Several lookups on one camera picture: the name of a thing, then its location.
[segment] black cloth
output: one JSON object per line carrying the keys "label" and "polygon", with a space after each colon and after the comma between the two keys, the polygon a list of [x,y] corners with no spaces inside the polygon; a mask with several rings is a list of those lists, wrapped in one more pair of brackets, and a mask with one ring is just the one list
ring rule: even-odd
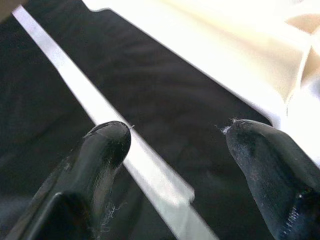
{"label": "black cloth", "polygon": [[[232,118],[270,124],[262,115],[111,10],[91,12],[81,0],[25,8],[195,189],[192,206],[221,240],[273,239],[219,129]],[[0,25],[0,56],[3,239],[93,123],[13,16]],[[123,166],[111,199],[106,239],[176,239]]]}

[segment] cloth surface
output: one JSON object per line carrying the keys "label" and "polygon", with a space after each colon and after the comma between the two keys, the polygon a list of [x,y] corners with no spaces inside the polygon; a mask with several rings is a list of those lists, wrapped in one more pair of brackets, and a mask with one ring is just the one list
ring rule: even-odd
{"label": "cloth surface", "polygon": [[[192,206],[221,240],[273,239],[220,130],[233,118],[269,124],[262,115],[111,10],[90,12],[80,0],[31,0],[24,7],[195,189]],[[94,125],[13,17],[0,25],[0,55],[3,239]],[[176,239],[124,167],[108,208],[105,239]]]}

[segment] white strip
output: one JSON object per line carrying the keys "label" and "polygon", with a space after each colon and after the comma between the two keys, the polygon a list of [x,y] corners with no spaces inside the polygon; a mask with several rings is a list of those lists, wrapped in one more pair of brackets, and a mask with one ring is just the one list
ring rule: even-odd
{"label": "white strip", "polygon": [[[22,6],[12,14],[47,56],[96,125],[115,120],[126,123]],[[190,201],[195,198],[194,189],[167,165],[135,130],[131,130],[131,138],[130,151],[123,164],[172,233],[180,240],[217,240],[215,234],[190,206]]]}

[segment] black fabric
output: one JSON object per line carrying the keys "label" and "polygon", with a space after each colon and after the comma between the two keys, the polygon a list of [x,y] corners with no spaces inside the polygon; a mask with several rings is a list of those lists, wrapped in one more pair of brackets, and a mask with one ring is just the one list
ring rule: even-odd
{"label": "black fabric", "polygon": [[[273,239],[219,129],[232,118],[269,124],[263,116],[111,10],[90,12],[80,0],[25,8],[195,189],[192,206],[221,240]],[[3,237],[93,124],[13,17],[0,36]],[[106,239],[175,239],[124,167],[111,198]]]}

